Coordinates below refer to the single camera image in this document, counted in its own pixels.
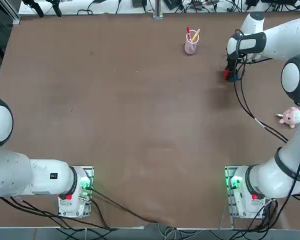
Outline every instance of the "brown table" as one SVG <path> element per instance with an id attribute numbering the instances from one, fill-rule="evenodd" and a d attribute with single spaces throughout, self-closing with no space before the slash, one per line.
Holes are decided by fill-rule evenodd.
<path id="1" fill-rule="evenodd" d="M 29 158 L 93 165 L 95 187 L 140 215 L 179 228 L 218 228 L 225 166 L 267 161 L 282 143 L 240 108 L 223 80 L 226 44 L 246 14 L 99 15 L 22 18 L 0 74 L 0 97 L 14 114 L 6 149 Z M 265 27 L 300 17 L 266 15 Z M 187 56 L 185 29 L 201 29 Z M 274 112 L 292 105 L 280 85 L 284 62 L 247 66 L 252 111 L 287 137 Z M 51 196 L 28 197 L 55 210 Z M 99 201 L 111 226 L 146 223 Z M 222 228 L 230 228 L 229 210 Z M 98 214 L 87 221 L 100 224 Z M 236 227 L 250 221 L 236 220 Z M 55 226 L 0 201 L 0 226 Z M 277 226 L 300 229 L 291 200 Z"/>

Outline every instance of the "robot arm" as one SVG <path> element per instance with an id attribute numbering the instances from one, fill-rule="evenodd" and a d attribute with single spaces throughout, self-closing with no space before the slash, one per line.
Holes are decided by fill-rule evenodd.
<path id="1" fill-rule="evenodd" d="M 236 74 L 236 63 L 243 56 L 247 62 L 260 57 L 286 61 L 281 72 L 281 86 L 300 106 L 300 19 L 263 30 L 262 13 L 252 12 L 227 43 L 225 76 Z M 300 126 L 288 143 L 266 163 L 240 166 L 232 179 L 233 194 L 240 218 L 253 218 L 266 199 L 289 194 L 300 164 Z M 300 193 L 300 173 L 292 194 Z"/>
<path id="2" fill-rule="evenodd" d="M 0 147 L 13 131 L 11 110 L 0 99 Z M 29 159 L 0 148 L 0 197 L 58 195 L 58 214 L 69 218 L 88 217 L 93 187 L 93 167 L 69 166 L 54 159 Z"/>

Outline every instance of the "pink stuffed animal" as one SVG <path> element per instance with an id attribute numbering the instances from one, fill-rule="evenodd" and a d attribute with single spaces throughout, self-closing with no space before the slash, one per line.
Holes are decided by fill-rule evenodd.
<path id="1" fill-rule="evenodd" d="M 300 123 L 300 110 L 294 106 L 285 111 L 279 123 L 289 124 L 290 128 L 294 128 L 296 124 Z"/>

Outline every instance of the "pink cup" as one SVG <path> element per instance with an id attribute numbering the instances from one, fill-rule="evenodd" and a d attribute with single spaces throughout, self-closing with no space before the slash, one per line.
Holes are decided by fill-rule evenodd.
<path id="1" fill-rule="evenodd" d="M 190 30 L 190 36 L 193 38 L 193 36 L 197 33 L 196 30 Z M 184 51 L 191 55 L 194 54 L 197 48 L 197 43 L 199 41 L 199 35 L 195 38 L 194 42 L 191 42 L 188 39 L 188 34 L 185 35 L 185 44 L 184 44 Z"/>

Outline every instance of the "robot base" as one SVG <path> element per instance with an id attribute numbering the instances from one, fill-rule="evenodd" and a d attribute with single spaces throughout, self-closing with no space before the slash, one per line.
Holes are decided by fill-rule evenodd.
<path id="1" fill-rule="evenodd" d="M 77 174 L 77 184 L 72 195 L 64 198 L 58 196 L 58 215 L 68 218 L 87 218 L 91 214 L 92 191 L 93 189 L 94 167 L 93 166 L 73 166 Z"/>
<path id="2" fill-rule="evenodd" d="M 256 214 L 270 198 L 253 199 L 246 186 L 247 169 L 248 166 L 225 167 L 230 214 L 231 217 L 241 219 L 262 219 L 265 211 L 260 212 L 257 216 Z"/>

